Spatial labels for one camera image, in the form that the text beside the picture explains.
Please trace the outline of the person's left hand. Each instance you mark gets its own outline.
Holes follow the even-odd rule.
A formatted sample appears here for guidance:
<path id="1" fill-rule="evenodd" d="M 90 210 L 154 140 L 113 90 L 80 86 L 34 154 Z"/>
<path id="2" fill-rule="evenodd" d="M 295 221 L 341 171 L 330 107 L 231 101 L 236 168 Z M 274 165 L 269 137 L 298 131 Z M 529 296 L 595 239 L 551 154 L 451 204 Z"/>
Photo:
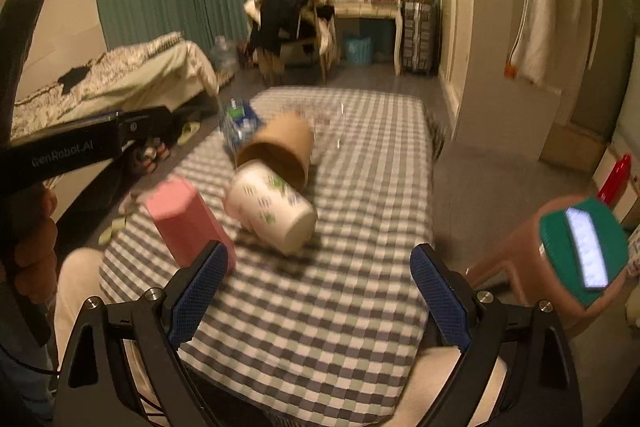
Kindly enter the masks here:
<path id="1" fill-rule="evenodd" d="M 56 205 L 55 194 L 38 183 L 13 195 L 1 215 L 1 282 L 34 305 L 46 303 L 56 287 Z"/>

